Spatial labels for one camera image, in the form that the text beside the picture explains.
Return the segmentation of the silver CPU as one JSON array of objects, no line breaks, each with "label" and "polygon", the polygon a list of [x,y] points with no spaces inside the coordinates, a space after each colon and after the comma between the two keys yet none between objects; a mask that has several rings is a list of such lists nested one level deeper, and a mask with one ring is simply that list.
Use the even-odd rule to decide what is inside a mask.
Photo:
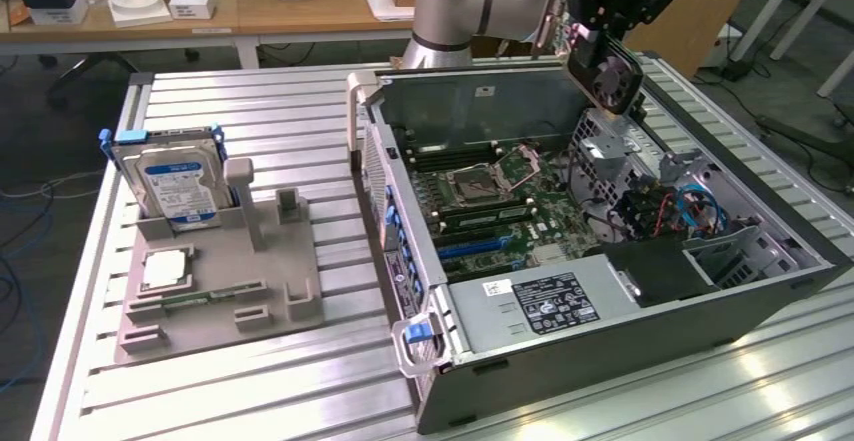
[{"label": "silver CPU", "polygon": [[178,285],[186,277],[187,255],[180,250],[151,253],[144,262],[143,288]]}]

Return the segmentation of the RAM stick with white label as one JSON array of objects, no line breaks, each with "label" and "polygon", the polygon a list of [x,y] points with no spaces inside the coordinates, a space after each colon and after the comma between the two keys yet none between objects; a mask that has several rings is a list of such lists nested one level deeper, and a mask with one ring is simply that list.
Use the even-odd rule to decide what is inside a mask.
[{"label": "RAM stick with white label", "polygon": [[530,220],[538,208],[525,201],[509,201],[441,211],[438,229],[442,234],[513,224]]}]

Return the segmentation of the white labelled box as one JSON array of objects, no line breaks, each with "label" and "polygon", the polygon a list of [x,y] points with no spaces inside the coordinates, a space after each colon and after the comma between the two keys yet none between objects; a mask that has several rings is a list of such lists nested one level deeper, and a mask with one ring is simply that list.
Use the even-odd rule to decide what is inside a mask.
[{"label": "white labelled box", "polygon": [[171,16],[178,20],[210,20],[216,11],[215,0],[170,0]]}]

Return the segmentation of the wooden desk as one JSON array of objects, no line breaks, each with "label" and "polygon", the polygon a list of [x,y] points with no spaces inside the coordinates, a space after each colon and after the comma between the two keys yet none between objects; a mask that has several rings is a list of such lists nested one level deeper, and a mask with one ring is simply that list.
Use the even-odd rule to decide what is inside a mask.
[{"label": "wooden desk", "polygon": [[11,0],[0,0],[0,56],[224,46],[255,69],[263,44],[406,39],[413,27],[410,20],[377,19],[367,0],[215,0],[208,20],[119,28],[107,0],[88,1],[82,24],[40,26],[14,25]]}]

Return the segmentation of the perforated metal disk bay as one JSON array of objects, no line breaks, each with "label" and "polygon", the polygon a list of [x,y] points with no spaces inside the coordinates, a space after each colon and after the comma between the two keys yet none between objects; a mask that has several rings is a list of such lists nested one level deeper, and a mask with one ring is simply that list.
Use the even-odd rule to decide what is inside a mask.
[{"label": "perforated metal disk bay", "polygon": [[613,206],[641,179],[659,178],[663,148],[643,126],[589,108],[578,120],[570,148],[574,154],[571,192]]}]

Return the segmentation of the metal socket cover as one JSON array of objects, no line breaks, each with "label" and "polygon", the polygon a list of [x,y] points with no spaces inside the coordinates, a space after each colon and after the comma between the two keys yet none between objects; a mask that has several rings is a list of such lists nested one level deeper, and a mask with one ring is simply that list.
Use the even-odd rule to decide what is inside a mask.
[{"label": "metal socket cover", "polygon": [[527,145],[517,146],[497,163],[505,187],[513,191],[541,171],[539,155]]}]

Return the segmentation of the white box with dark lid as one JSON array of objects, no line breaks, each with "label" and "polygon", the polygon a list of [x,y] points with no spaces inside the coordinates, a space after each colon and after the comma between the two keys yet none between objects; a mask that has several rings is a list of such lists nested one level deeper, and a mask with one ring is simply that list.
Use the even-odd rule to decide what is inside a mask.
[{"label": "white box with dark lid", "polygon": [[87,15],[88,0],[23,0],[36,25],[79,25]]}]

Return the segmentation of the black office chair base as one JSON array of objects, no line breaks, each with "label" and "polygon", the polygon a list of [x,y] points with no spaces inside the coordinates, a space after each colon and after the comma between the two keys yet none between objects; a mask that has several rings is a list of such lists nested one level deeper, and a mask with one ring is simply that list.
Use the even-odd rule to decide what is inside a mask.
[{"label": "black office chair base", "polygon": [[765,133],[783,136],[854,166],[854,100],[814,95],[755,123]]},{"label": "black office chair base", "polygon": [[51,109],[63,110],[68,106],[67,98],[62,96],[63,89],[91,71],[99,64],[111,62],[128,74],[139,73],[131,61],[118,52],[96,52],[87,54],[83,59],[54,81],[46,91],[46,102]]}]

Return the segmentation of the CPU socket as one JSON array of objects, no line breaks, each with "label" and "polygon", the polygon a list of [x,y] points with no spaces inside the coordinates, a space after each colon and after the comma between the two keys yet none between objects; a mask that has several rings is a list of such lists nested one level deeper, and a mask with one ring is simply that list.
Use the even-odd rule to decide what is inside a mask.
[{"label": "CPU socket", "polygon": [[453,199],[461,207],[503,201],[506,191],[489,164],[478,164],[446,174]]}]

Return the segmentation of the white papers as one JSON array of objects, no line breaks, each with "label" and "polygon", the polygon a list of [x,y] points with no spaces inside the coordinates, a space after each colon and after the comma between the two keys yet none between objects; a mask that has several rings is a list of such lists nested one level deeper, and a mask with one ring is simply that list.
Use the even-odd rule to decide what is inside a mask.
[{"label": "white papers", "polygon": [[366,0],[371,14],[381,22],[413,21],[415,8],[398,6],[394,0]]}]

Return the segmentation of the green motherboard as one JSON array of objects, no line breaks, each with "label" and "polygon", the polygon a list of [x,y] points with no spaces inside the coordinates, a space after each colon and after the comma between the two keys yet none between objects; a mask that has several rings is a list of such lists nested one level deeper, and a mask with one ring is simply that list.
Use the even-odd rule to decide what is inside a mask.
[{"label": "green motherboard", "polygon": [[[519,145],[527,145],[538,153],[541,171],[521,187],[510,191],[505,187],[497,163]],[[525,201],[534,204],[538,210],[530,220],[442,234],[438,229],[438,213],[466,208],[453,199],[446,174],[478,164],[493,167],[497,180],[506,191],[503,201],[481,205]],[[513,237],[501,251],[439,259],[451,283],[577,259],[599,246],[601,238],[587,222],[583,206],[569,194],[566,183],[561,180],[562,169],[541,155],[535,143],[509,144],[493,141],[478,146],[410,152],[406,167],[437,251],[503,236]]]}]

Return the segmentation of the wooden cabinet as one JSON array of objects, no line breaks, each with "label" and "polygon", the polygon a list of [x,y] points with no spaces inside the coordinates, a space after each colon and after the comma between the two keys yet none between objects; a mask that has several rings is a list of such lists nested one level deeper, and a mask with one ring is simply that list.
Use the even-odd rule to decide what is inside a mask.
[{"label": "wooden cabinet", "polygon": [[699,69],[739,0],[674,0],[651,24],[639,24],[625,36],[617,35],[617,0],[607,1],[601,28],[622,42],[629,52],[650,51],[681,73],[691,75]]}]

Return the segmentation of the white round moulded block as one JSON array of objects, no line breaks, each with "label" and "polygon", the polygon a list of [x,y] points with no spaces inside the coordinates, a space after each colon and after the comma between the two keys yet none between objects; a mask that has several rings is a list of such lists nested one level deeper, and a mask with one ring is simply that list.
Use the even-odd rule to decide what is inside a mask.
[{"label": "white round moulded block", "polygon": [[172,21],[164,0],[108,0],[108,8],[118,28]]}]

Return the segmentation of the grey power supply unit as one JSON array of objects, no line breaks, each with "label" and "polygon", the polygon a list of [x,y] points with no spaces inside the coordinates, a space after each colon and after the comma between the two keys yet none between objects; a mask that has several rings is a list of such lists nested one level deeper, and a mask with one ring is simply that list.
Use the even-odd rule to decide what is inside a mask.
[{"label": "grey power supply unit", "polygon": [[450,293],[475,354],[539,343],[641,311],[641,290],[605,255],[463,281]]}]

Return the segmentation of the grey parts rack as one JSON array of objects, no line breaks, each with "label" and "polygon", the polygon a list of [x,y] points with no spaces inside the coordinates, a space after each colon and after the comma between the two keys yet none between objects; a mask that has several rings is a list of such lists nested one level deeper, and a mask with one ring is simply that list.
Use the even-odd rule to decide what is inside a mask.
[{"label": "grey parts rack", "polygon": [[[220,211],[218,227],[168,234],[164,221],[139,221],[114,360],[134,365],[306,331],[324,321],[310,209],[294,188],[254,199],[248,158],[224,163],[239,204]],[[180,250],[186,277],[178,285],[143,288],[151,253]],[[264,292],[216,304],[167,308],[164,297],[264,281]]]}]

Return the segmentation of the black graphics card with fan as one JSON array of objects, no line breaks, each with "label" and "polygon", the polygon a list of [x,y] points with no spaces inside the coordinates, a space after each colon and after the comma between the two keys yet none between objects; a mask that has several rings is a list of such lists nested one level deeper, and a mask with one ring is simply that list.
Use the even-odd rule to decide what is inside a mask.
[{"label": "black graphics card with fan", "polygon": [[638,58],[605,28],[589,28],[570,11],[570,0],[546,0],[533,37],[531,56],[554,54],[590,102],[613,116],[637,103],[643,71]]}]

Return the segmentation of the open black PC case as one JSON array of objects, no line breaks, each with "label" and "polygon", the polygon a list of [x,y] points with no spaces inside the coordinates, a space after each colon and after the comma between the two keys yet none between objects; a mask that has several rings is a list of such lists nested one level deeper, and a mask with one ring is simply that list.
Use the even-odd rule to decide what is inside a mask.
[{"label": "open black PC case", "polygon": [[[830,229],[854,235],[758,140],[655,58],[642,61],[633,109],[601,110],[549,62],[466,68],[352,72],[346,81],[348,149],[368,245],[391,321],[391,344],[415,407],[415,427],[435,433],[531,402],[591,386],[741,339],[785,307],[854,274],[854,255]],[[609,206],[571,192],[573,132],[583,111],[599,109],[643,126],[663,148],[659,178],[641,179]],[[709,239],[757,226],[798,262],[791,274],[690,299],[642,307],[566,336],[475,354],[457,315],[406,167],[407,154],[493,141],[538,145],[562,169],[602,245],[661,237]],[[386,224],[385,186],[395,192],[399,226]],[[407,242],[395,247],[398,230]],[[406,276],[403,260],[418,274]],[[413,281],[425,298],[415,306]],[[433,339],[407,344],[405,327],[427,322]]]}]

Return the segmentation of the hard disk in blue caddy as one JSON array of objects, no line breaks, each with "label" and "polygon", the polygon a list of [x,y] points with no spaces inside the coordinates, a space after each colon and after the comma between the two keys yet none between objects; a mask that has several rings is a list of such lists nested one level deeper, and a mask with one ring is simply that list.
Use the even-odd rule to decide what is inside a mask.
[{"label": "hard disk in blue caddy", "polygon": [[218,227],[235,205],[224,180],[219,125],[99,133],[99,147],[120,171],[146,219],[163,218],[175,232]]}]

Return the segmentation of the blue expansion slot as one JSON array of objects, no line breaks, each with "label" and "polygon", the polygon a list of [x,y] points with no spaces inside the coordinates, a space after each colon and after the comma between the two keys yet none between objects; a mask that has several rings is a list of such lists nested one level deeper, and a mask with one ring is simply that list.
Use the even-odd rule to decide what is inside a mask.
[{"label": "blue expansion slot", "polygon": [[474,242],[466,245],[445,247],[437,251],[441,260],[454,259],[463,256],[477,255],[482,253],[490,253],[503,250],[510,241],[511,236],[503,236],[486,241]]}]

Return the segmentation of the bare green RAM stick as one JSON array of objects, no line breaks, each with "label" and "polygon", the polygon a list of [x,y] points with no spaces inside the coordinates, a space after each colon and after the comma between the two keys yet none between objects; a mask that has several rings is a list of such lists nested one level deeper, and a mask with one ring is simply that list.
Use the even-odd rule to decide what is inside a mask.
[{"label": "bare green RAM stick", "polygon": [[159,303],[167,308],[178,308],[195,305],[216,304],[222,301],[234,300],[239,295],[248,295],[267,290],[264,281],[239,283],[230,287],[218,288],[208,291],[180,294],[164,297]]}]

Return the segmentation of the grey plastic disk bay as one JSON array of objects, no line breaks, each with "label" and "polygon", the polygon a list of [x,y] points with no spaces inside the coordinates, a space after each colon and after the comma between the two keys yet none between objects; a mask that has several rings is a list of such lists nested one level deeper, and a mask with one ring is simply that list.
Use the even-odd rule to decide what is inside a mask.
[{"label": "grey plastic disk bay", "polygon": [[718,289],[739,287],[799,270],[798,262],[757,226],[709,239],[689,239],[682,247],[707,284]]}]

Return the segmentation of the black plastic air duct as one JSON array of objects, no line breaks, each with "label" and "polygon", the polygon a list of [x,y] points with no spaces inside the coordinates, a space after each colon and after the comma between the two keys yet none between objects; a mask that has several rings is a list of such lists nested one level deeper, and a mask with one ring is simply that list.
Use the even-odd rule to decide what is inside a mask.
[{"label": "black plastic air duct", "polygon": [[642,307],[717,291],[690,263],[683,242],[674,237],[605,244],[602,252],[639,289],[635,298]]}]

